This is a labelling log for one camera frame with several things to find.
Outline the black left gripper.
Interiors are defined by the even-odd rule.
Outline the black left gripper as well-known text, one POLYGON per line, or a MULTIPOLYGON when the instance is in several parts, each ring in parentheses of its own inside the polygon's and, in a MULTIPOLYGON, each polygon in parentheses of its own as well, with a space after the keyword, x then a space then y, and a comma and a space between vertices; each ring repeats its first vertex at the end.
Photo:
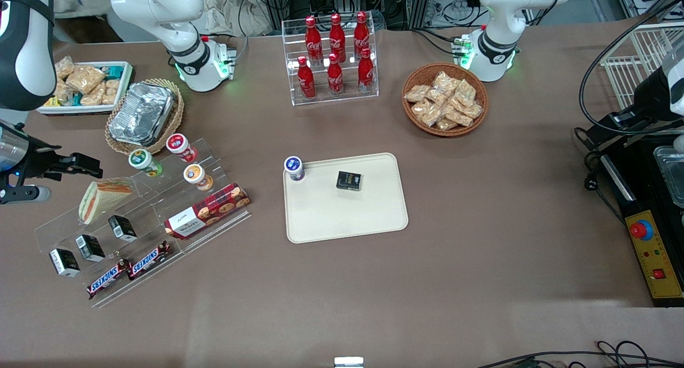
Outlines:
POLYGON ((638 131, 647 130, 652 125, 661 122, 672 122, 672 120, 667 78, 663 72, 654 72, 635 89, 633 105, 621 112, 609 113, 608 127, 638 131))

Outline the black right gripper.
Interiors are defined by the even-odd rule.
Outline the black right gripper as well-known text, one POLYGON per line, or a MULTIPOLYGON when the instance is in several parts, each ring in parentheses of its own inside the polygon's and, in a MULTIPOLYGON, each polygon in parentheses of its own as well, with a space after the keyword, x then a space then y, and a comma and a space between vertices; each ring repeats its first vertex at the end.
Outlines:
POLYGON ((100 161, 79 152, 70 156, 57 154, 62 146, 48 144, 34 137, 27 137, 28 151, 20 167, 22 178, 49 178, 61 180, 62 174, 84 174, 103 178, 100 161))

